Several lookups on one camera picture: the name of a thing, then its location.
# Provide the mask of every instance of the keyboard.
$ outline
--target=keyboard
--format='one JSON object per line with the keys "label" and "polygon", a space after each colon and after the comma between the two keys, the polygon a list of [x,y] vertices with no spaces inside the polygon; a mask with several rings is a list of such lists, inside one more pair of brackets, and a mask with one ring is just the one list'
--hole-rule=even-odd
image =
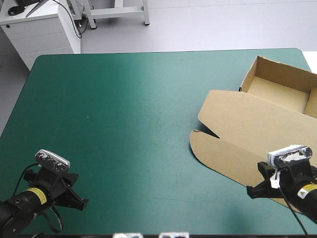
{"label": "keyboard", "polygon": [[16,0],[19,6],[28,6],[39,2],[40,0]]}

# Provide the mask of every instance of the metal frame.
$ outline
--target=metal frame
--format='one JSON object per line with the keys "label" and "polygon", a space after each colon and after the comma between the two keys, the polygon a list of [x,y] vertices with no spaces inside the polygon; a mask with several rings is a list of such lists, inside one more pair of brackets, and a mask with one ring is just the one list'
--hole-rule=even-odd
{"label": "metal frame", "polygon": [[123,7],[123,0],[115,0],[114,8],[93,9],[90,0],[83,0],[87,18],[91,28],[97,28],[95,19],[144,15],[145,25],[150,24],[148,0],[143,6]]}
{"label": "metal frame", "polygon": [[83,1],[82,0],[69,0],[73,9],[74,9],[74,13],[72,14],[73,19],[74,20],[81,20],[83,13],[81,11],[79,11],[78,6],[77,6],[77,2],[80,3],[81,5],[83,5]]}

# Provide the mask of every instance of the cardboard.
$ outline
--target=cardboard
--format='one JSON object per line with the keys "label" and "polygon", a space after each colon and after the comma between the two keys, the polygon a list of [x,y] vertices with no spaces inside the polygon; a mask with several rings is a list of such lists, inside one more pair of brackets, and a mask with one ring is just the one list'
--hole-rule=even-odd
{"label": "cardboard", "polygon": [[317,118],[317,88],[311,90],[310,98],[307,102],[305,114]]}
{"label": "cardboard", "polygon": [[[198,118],[220,139],[192,131],[193,153],[240,184],[257,185],[263,181],[257,162],[268,152],[302,144],[317,153],[316,89],[316,74],[257,57],[240,92],[209,92]],[[311,164],[317,166],[317,156]]]}

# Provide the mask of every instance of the white drawer cabinet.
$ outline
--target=white drawer cabinet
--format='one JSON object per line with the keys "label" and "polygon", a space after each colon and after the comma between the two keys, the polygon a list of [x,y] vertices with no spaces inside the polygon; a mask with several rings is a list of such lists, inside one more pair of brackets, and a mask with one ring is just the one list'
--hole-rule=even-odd
{"label": "white drawer cabinet", "polygon": [[72,54],[71,47],[59,48],[59,49],[52,49],[47,51],[36,51],[31,53],[20,54],[20,57],[23,59],[26,66],[31,69],[34,61],[38,56],[42,55],[59,55],[59,54]]}
{"label": "white drawer cabinet", "polygon": [[70,47],[64,32],[11,40],[19,54]]}
{"label": "white drawer cabinet", "polygon": [[[65,0],[59,2],[68,9]],[[28,6],[24,13],[9,16],[7,10],[12,5],[14,1],[4,0],[0,25],[29,69],[40,55],[80,53],[80,39],[59,4],[48,1],[28,18],[25,15],[35,4]]]}
{"label": "white drawer cabinet", "polygon": [[58,17],[6,24],[2,29],[10,40],[64,32]]}

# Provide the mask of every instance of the green table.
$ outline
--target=green table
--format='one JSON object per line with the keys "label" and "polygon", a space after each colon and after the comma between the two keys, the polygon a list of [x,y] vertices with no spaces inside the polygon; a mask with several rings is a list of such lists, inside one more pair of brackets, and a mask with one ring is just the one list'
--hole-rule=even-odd
{"label": "green table", "polygon": [[[90,199],[60,208],[64,234],[301,234],[288,209],[250,199],[189,146],[207,93],[238,90],[257,55],[309,70],[296,49],[39,57],[0,139],[0,199],[44,148],[71,161]],[[25,232],[37,231],[49,232],[43,218]]]}

